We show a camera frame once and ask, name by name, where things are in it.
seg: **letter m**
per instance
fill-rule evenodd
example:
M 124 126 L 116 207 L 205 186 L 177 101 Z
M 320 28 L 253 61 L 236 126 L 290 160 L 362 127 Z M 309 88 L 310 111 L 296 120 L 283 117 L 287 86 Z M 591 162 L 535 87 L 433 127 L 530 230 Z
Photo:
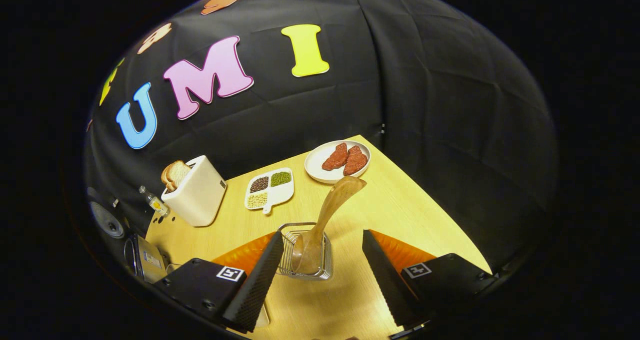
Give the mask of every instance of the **letter m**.
M 202 69 L 187 60 L 181 60 L 164 72 L 164 78 L 171 81 L 178 101 L 178 119 L 187 119 L 200 108 L 200 104 L 191 99 L 189 91 L 206 104 L 213 101 L 216 76 L 220 84 L 217 91 L 219 97 L 232 96 L 254 84 L 254 79 L 245 74 L 238 60 L 235 49 L 239 41 L 240 38 L 234 35 L 213 44 L 206 54 Z

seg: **small bottle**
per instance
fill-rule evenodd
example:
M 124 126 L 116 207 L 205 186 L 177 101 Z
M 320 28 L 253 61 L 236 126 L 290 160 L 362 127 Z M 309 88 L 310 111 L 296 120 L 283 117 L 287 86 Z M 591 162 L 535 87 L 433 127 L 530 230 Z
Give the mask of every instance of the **small bottle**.
M 156 197 L 152 192 L 147 190 L 147 188 L 144 185 L 142 185 L 140 189 L 138 189 L 138 191 L 140 192 L 140 194 L 144 195 L 144 197 L 146 198 L 146 202 L 149 204 L 149 206 L 154 211 L 157 211 L 160 214 L 160 216 L 164 217 L 165 215 L 169 214 L 169 208 L 167 208 L 167 206 L 160 199 L 158 199 L 158 197 Z

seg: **metal utensil holder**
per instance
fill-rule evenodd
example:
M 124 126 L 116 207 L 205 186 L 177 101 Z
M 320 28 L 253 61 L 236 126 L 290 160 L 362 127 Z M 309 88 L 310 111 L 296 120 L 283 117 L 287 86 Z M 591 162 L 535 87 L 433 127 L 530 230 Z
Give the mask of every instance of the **metal utensil holder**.
M 300 274 L 294 272 L 291 265 L 293 244 L 296 242 L 296 238 L 301 233 L 310 231 L 315 225 L 315 222 L 302 222 L 302 223 L 286 223 L 282 224 L 278 231 L 282 233 L 282 240 L 284 242 L 284 251 L 282 252 L 282 258 L 278 264 L 277 274 L 292 277 L 295 279 L 309 280 L 309 281 L 322 281 L 329 280 L 333 275 L 334 265 L 331 256 L 331 242 L 326 233 L 322 234 L 322 263 L 320 269 L 315 274 Z

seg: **white plate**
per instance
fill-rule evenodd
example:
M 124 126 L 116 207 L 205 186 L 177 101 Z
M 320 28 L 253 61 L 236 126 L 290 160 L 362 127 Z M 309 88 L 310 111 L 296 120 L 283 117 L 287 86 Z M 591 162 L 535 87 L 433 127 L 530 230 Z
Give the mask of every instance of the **white plate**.
M 276 185 L 275 187 L 272 187 L 272 175 L 277 172 L 288 172 L 289 174 L 291 174 L 291 181 L 288 183 L 284 183 L 284 184 L 280 184 L 280 185 Z M 267 188 L 263 190 L 258 190 L 257 192 L 252 193 L 251 184 L 253 184 L 254 181 L 258 180 L 258 178 L 263 178 L 265 176 L 269 178 L 269 182 L 267 183 Z M 267 194 L 267 203 L 263 206 L 256 206 L 255 208 L 250 208 L 249 196 L 254 194 L 263 194 L 263 193 Z M 262 213 L 266 215 L 272 212 L 272 206 L 284 203 L 288 199 L 291 199 L 292 196 L 293 196 L 293 172 L 289 168 L 280 168 L 274 171 L 260 174 L 258 176 L 254 176 L 253 179 L 249 181 L 249 184 L 246 186 L 246 193 L 244 194 L 244 207 L 249 210 L 262 208 Z
M 353 146 L 359 146 L 362 154 L 366 156 L 366 164 L 364 167 L 353 173 L 351 176 L 361 176 L 364 171 L 369 167 L 369 163 L 371 163 L 371 152 L 368 147 L 360 142 L 354 142 L 352 140 L 336 140 L 334 142 L 324 143 L 323 145 L 317 147 L 309 155 L 304 159 L 304 169 L 306 173 L 314 178 L 315 180 L 321 181 L 323 183 L 335 184 L 338 180 L 344 177 L 343 171 L 345 170 L 345 166 L 339 167 L 338 169 L 334 169 L 332 171 L 325 171 L 322 169 L 322 164 L 331 156 L 331 154 L 336 151 L 336 146 L 340 143 L 347 144 L 347 151 L 351 149 Z

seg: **wooden spoon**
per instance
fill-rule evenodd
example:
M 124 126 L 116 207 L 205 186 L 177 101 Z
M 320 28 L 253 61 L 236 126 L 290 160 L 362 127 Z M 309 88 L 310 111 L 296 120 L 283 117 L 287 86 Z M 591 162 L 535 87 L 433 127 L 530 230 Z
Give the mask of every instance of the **wooden spoon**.
M 298 274 L 315 274 L 322 264 L 322 238 L 331 216 L 353 194 L 364 188 L 366 181 L 345 176 L 327 194 L 320 209 L 318 222 L 306 233 L 297 236 L 291 254 L 292 270 Z

